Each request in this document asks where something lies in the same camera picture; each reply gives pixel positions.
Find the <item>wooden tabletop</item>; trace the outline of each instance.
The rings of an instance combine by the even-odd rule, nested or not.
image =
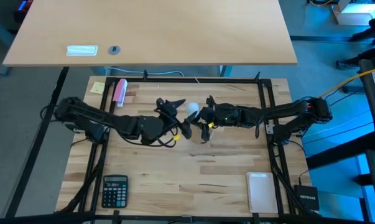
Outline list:
[[[67,57],[68,45],[97,45]],[[118,55],[108,50],[117,45]],[[296,64],[278,0],[34,0],[4,64]]]
[[[101,95],[90,93],[90,90],[94,82],[104,82],[104,79],[90,78],[84,99],[89,105],[100,107]],[[272,82],[275,102],[278,105],[291,102],[287,80],[273,79]],[[199,102],[204,106],[209,95],[213,95],[217,103],[260,107],[255,84],[129,83],[126,103],[114,113],[157,116],[153,109],[158,97],[170,101],[185,98],[186,103]],[[187,117],[185,105],[178,109],[177,117]],[[76,134],[74,141],[83,138],[83,134]],[[72,147],[57,209],[63,208],[82,185],[90,149],[91,143],[86,141]],[[299,174],[307,170],[305,156],[295,144],[286,145],[285,153],[291,182],[297,184]],[[206,144],[195,144],[182,138],[171,149],[128,144],[111,131],[103,175],[124,174],[129,177],[128,206],[120,209],[121,215],[250,217],[247,172],[271,172],[263,125],[259,139],[255,139],[253,129],[219,127]],[[302,182],[311,185],[308,173],[302,176]],[[90,208],[91,196],[92,193],[88,196],[86,209]],[[283,187],[282,198],[284,210],[288,212]],[[113,214],[112,209],[101,207],[101,193],[97,214]]]

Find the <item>calculator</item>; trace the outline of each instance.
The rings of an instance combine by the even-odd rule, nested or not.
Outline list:
[[[103,208],[125,208],[127,205],[127,176],[106,175],[103,177]]]

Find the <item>calculator display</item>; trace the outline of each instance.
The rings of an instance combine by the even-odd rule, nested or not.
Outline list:
[[[126,181],[126,177],[106,177],[104,181]]]

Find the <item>yellow sticky note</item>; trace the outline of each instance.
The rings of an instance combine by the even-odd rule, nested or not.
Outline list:
[[[95,84],[93,84],[93,87],[90,90],[90,92],[91,93],[97,93],[97,94],[103,94],[103,92],[104,92],[104,86],[105,86],[104,83],[95,82]]]

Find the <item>pink marker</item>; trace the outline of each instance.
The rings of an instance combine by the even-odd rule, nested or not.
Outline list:
[[[127,87],[126,79],[124,78],[120,79],[120,81],[117,84],[117,87],[115,88],[115,93],[113,97],[113,101],[118,102],[118,107],[122,107],[124,105],[126,87]]]

